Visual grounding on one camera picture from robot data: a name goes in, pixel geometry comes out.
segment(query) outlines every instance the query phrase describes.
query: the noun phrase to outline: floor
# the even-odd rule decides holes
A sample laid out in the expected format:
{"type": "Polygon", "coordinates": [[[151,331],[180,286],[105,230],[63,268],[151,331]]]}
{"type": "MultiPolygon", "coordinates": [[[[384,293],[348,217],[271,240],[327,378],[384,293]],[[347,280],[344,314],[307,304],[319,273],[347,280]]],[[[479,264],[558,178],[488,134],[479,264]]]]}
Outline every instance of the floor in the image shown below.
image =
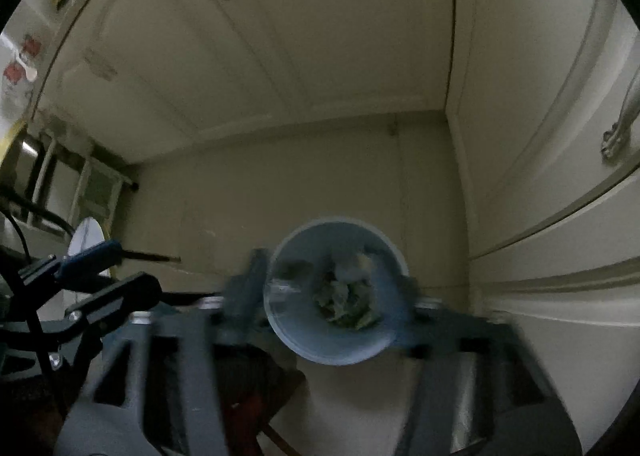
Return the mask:
{"type": "MultiPolygon", "coordinates": [[[[321,216],[351,216],[403,252],[423,292],[468,306],[462,190],[439,115],[375,117],[296,127],[143,165],[113,236],[125,248],[179,255],[179,269],[145,269],[165,290],[214,291],[257,246],[273,249],[321,216]]],[[[389,455],[398,440],[415,365],[389,350],[354,366],[296,360],[308,386],[271,424],[305,456],[389,455]]],[[[267,455],[279,451],[263,440],[267,455]]]]}

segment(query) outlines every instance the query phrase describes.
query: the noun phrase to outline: ornate drawer handle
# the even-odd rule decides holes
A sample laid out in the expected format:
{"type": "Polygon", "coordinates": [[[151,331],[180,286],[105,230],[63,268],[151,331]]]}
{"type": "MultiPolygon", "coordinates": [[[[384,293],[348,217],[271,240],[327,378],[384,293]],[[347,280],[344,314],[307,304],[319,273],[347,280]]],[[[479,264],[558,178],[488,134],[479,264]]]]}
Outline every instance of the ornate drawer handle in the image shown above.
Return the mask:
{"type": "Polygon", "coordinates": [[[615,160],[631,138],[631,126],[640,113],[640,68],[626,90],[618,121],[602,136],[600,152],[607,161],[615,160]]]}

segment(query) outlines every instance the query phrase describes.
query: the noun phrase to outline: bucket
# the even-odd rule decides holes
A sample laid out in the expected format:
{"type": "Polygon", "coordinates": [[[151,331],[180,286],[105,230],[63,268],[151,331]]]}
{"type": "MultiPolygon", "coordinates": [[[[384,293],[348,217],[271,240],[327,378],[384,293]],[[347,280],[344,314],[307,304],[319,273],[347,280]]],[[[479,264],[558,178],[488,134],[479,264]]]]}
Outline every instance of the bucket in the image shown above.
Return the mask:
{"type": "Polygon", "coordinates": [[[402,253],[375,227],[348,217],[316,219],[290,233],[276,248],[270,262],[264,289],[264,309],[271,328],[284,344],[312,362],[343,366],[373,357],[389,347],[396,338],[391,320],[393,310],[385,309],[393,299],[388,295],[393,280],[372,278],[370,284],[376,310],[382,315],[377,323],[361,330],[342,328],[328,322],[314,301],[331,258],[363,251],[384,251],[396,265],[392,271],[408,276],[402,253]],[[274,283],[274,268],[305,261],[313,268],[296,278],[292,287],[274,283]]]}

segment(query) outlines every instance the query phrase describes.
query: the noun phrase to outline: white cabinet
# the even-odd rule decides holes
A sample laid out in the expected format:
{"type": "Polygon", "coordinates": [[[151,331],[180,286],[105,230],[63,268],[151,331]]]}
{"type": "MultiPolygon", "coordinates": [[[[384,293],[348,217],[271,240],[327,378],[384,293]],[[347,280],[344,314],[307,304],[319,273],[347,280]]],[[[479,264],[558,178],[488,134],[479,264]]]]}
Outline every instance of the white cabinet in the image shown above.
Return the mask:
{"type": "Polygon", "coordinates": [[[88,0],[70,16],[41,100],[128,163],[262,127],[444,109],[452,0],[88,0]]]}
{"type": "Polygon", "coordinates": [[[470,254],[527,237],[589,203],[640,160],[600,143],[640,66],[619,0],[458,0],[447,101],[470,254]]]}

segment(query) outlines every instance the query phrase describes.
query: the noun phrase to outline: cabinet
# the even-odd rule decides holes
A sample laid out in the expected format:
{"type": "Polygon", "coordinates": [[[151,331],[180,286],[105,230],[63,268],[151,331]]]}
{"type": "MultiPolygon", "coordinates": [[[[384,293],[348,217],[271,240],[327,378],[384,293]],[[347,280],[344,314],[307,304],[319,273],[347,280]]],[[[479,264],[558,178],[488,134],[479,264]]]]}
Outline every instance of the cabinet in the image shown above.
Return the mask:
{"type": "Polygon", "coordinates": [[[452,0],[87,0],[40,98],[127,163],[264,127],[443,110],[452,0]]]}
{"type": "Polygon", "coordinates": [[[470,254],[557,223],[640,162],[640,124],[615,162],[604,131],[640,67],[619,0],[458,0],[447,116],[470,254]]]}

